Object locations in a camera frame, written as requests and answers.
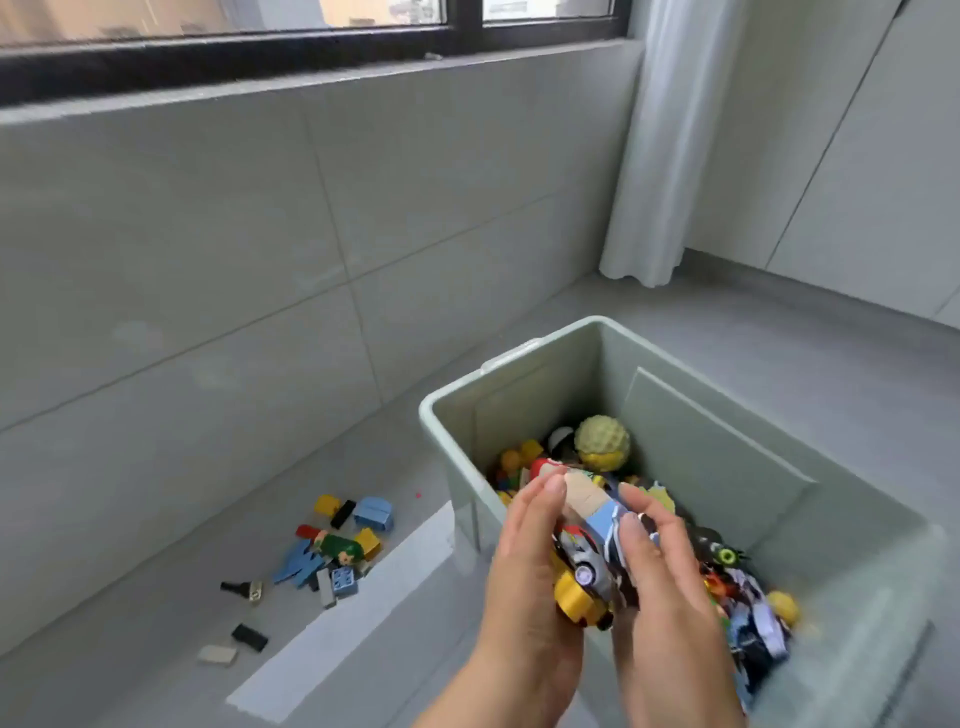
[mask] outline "hand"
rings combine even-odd
[[[516,724],[525,727],[556,725],[583,668],[583,630],[553,598],[552,534],[566,501],[565,470],[532,480],[507,509],[471,658],[507,678],[520,696]]]
[[[620,694],[633,728],[744,728],[733,661],[704,588],[684,522],[626,483],[620,495],[657,524],[660,549],[637,517],[620,521],[620,544],[640,608],[613,623]]]

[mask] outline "finger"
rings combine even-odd
[[[553,549],[553,531],[565,503],[566,480],[561,473],[552,473],[523,514],[514,551],[535,560],[548,559]]]
[[[620,547],[642,604],[645,599],[680,597],[673,577],[636,514],[620,519]]]
[[[508,554],[513,550],[516,534],[520,531],[520,525],[523,523],[530,501],[543,490],[544,483],[546,483],[546,477],[534,478],[510,501],[510,505],[507,506],[507,517],[503,520],[503,527],[500,529],[500,541],[496,545],[497,554]]]
[[[684,520],[670,513],[649,493],[629,483],[620,483],[620,496],[627,505],[638,513],[645,513],[657,524],[663,560],[681,594],[701,612],[712,612],[710,598],[704,589],[704,577],[700,575],[700,562],[693,553]]]

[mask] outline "lego brick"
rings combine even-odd
[[[301,523],[297,526],[297,538],[299,539],[310,539],[310,541],[313,541],[318,535],[320,535],[319,528],[315,528],[307,523]]]
[[[338,597],[357,593],[357,580],[352,567],[334,569],[330,573],[330,581],[333,582],[333,593]]]
[[[330,519],[330,525],[334,528],[343,527],[344,523],[347,522],[347,519],[350,517],[350,514],[353,513],[353,509],[356,507],[355,500],[348,500],[337,510],[333,518]]]
[[[394,507],[382,497],[365,497],[353,511],[353,520],[358,526],[368,526],[376,531],[389,531],[394,527]]]
[[[261,635],[255,629],[250,629],[246,624],[237,624],[236,629],[230,633],[230,636],[239,643],[252,647],[257,652],[263,652],[263,648],[270,641],[269,638]]]
[[[363,548],[363,557],[370,561],[383,546],[376,534],[369,528],[364,528],[353,537],[353,540]]]
[[[333,496],[320,496],[314,503],[313,509],[322,516],[332,519],[333,515],[340,510],[340,499]]]
[[[221,647],[218,644],[208,644],[197,654],[197,661],[208,665],[222,665],[229,667],[236,660],[237,651],[234,647]]]
[[[333,584],[330,583],[330,572],[329,571],[318,571],[317,580],[320,586],[320,601],[324,605],[324,609],[329,609],[337,603],[337,595],[333,593]]]

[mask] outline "blue lego brick with studs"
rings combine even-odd
[[[337,596],[347,596],[357,593],[357,580],[353,574],[353,567],[334,569],[330,574],[333,582],[333,593]]]
[[[353,509],[353,520],[361,528],[389,531],[394,527],[394,506],[382,497],[365,497]]]

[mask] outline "gray tile wall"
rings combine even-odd
[[[591,270],[639,55],[0,126],[0,653]]]

